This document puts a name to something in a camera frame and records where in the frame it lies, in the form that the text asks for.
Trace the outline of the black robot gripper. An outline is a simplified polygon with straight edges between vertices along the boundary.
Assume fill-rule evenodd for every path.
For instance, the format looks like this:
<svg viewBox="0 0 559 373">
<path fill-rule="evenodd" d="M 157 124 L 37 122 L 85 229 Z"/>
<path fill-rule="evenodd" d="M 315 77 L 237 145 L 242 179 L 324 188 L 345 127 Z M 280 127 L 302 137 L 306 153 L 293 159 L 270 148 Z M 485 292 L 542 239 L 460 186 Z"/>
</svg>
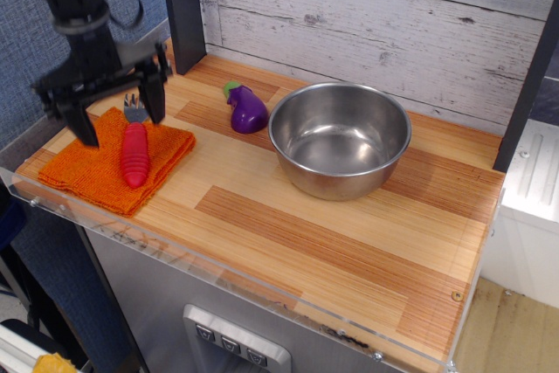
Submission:
<svg viewBox="0 0 559 373">
<path fill-rule="evenodd" d="M 68 58 L 35 81 L 32 90 L 45 106 L 63 107 L 66 125 L 83 145 L 99 146 L 85 106 L 133 87 L 138 88 L 151 121 L 162 122 L 170 67 L 161 41 L 118 42 L 106 26 L 72 35 L 68 41 Z"/>
</svg>

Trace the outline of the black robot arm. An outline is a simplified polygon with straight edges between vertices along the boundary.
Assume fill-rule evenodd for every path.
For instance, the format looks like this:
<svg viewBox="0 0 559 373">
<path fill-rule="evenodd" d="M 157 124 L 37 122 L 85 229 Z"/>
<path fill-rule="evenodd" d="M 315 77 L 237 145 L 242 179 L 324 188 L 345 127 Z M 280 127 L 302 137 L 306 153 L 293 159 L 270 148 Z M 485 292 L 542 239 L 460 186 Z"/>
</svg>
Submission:
<svg viewBox="0 0 559 373">
<path fill-rule="evenodd" d="M 161 122 L 164 85 L 172 73 L 162 43 L 115 41 L 108 26 L 114 18 L 107 0 L 45 1 L 54 30 L 70 46 L 66 61 L 31 86 L 47 116 L 64 121 L 84 145 L 96 147 L 87 107 L 135 87 L 151 121 Z"/>
</svg>

